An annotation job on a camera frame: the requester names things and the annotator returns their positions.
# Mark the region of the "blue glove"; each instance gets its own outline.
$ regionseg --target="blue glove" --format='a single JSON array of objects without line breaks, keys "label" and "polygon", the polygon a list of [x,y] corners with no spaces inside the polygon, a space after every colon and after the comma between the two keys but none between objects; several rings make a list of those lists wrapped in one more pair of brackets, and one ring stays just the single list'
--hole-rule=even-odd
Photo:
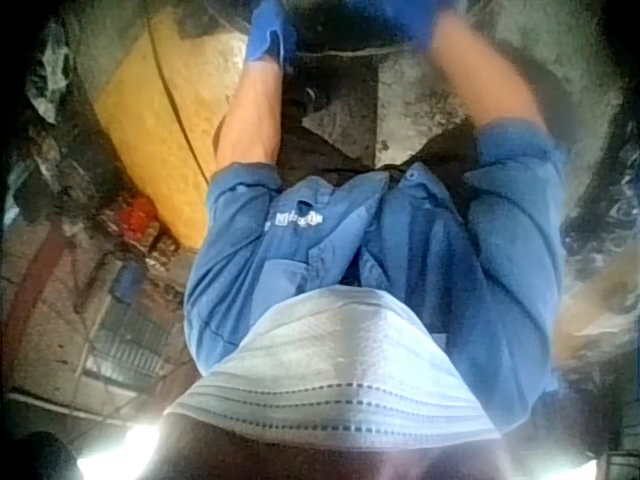
[{"label": "blue glove", "polygon": [[286,18],[280,0],[262,0],[253,12],[247,43],[246,62],[255,62],[265,55],[289,69],[296,53],[296,31]]},{"label": "blue glove", "polygon": [[349,0],[351,5],[376,19],[396,25],[407,40],[420,49],[431,45],[438,14],[453,8],[454,0]]}]

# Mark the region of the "surgical mask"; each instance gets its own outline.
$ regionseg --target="surgical mask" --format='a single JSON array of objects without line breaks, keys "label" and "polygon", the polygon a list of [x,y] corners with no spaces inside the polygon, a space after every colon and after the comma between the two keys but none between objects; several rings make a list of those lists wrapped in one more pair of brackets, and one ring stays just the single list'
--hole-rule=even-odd
[{"label": "surgical mask", "polygon": [[271,308],[169,412],[262,442],[333,450],[499,437],[407,306],[385,292],[345,286]]}]

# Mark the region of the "red object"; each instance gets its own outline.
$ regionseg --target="red object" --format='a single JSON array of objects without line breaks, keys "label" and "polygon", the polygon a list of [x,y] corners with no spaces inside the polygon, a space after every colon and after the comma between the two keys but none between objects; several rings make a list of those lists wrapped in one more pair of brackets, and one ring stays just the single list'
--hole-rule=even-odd
[{"label": "red object", "polygon": [[137,197],[131,202],[131,206],[118,214],[120,230],[125,240],[139,242],[156,219],[156,207],[148,197]]}]

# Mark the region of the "yellow wall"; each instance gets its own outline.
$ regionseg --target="yellow wall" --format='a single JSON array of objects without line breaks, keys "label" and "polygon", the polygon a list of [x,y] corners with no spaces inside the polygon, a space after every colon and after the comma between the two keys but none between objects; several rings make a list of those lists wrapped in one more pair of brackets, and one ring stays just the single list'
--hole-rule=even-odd
[{"label": "yellow wall", "polygon": [[[182,40],[173,15],[165,9],[151,26],[167,82],[209,176],[216,168],[211,139],[237,84],[246,39],[224,32]],[[162,88],[146,32],[95,102],[95,109],[132,180],[153,199],[178,241],[198,248],[207,228],[207,186]]]}]

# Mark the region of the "black cable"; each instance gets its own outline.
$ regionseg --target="black cable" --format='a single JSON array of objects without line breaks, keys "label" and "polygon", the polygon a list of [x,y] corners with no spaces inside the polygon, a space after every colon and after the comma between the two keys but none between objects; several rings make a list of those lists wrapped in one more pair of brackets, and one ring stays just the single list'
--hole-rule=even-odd
[{"label": "black cable", "polygon": [[187,146],[189,147],[189,151],[191,152],[191,156],[193,157],[194,162],[198,166],[198,170],[200,171],[200,175],[204,180],[205,184],[209,184],[209,178],[207,174],[204,172],[202,168],[202,164],[198,159],[198,155],[196,154],[195,149],[193,148],[193,144],[189,139],[189,135],[187,134],[187,129],[184,126],[184,122],[182,121],[182,116],[180,115],[180,110],[178,109],[178,104],[176,103],[176,99],[173,96],[173,92],[171,91],[171,87],[169,87],[169,83],[167,82],[167,78],[164,75],[164,70],[162,69],[162,64],[160,63],[160,56],[158,55],[158,46],[156,44],[156,39],[153,35],[153,30],[151,28],[151,20],[149,17],[149,8],[147,5],[147,0],[142,0],[143,10],[144,10],[144,21],[147,28],[147,32],[149,34],[149,41],[151,43],[151,53],[153,56],[153,63],[156,66],[156,70],[158,71],[158,77],[160,78],[160,83],[162,83],[162,88],[164,90],[165,95],[167,96],[167,100],[169,101],[169,105],[171,106],[171,111],[173,112],[173,116],[178,123],[178,127],[180,127],[180,131],[182,132],[182,136],[184,137]]}]

